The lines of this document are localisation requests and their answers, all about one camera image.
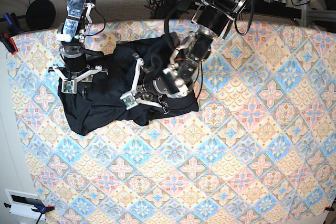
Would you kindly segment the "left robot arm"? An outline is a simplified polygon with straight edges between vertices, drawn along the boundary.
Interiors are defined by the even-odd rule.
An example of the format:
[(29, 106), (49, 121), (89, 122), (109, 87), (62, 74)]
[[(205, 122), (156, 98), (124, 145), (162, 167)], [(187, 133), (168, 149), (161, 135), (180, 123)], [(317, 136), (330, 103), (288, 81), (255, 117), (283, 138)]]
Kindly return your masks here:
[(169, 33), (169, 20), (178, 10), (183, 10), (194, 0), (182, 0), (171, 10), (164, 21), (164, 38), (172, 51), (167, 60), (154, 53), (151, 66), (146, 69), (144, 60), (134, 54), (136, 59), (135, 74), (131, 90), (121, 96), (126, 109), (130, 110), (140, 104), (162, 108), (169, 112), (168, 104), (162, 101), (166, 96), (170, 99), (180, 99), (188, 96), (194, 86), (194, 72), (201, 67), (211, 51), (211, 43), (216, 37), (226, 36), (232, 26), (237, 25), (237, 17), (250, 5), (250, 13), (255, 10), (255, 0), (201, 0), (204, 7), (200, 16), (194, 16), (197, 25), (195, 32), (175, 46)]

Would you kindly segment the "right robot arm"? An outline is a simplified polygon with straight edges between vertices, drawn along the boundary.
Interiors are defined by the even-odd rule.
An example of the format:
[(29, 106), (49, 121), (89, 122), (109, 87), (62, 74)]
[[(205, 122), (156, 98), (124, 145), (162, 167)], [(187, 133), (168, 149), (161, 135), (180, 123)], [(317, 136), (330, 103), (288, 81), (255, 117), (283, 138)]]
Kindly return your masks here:
[(61, 79), (60, 91), (75, 94), (80, 82), (91, 83), (93, 76), (104, 71), (100, 65), (91, 66), (88, 60), (101, 58), (102, 51), (85, 48), (85, 38), (90, 36), (92, 26), (90, 13), (95, 9), (96, 0), (68, 0), (67, 18), (57, 31), (56, 39), (60, 44), (59, 53), (64, 66), (53, 65), (53, 71)]

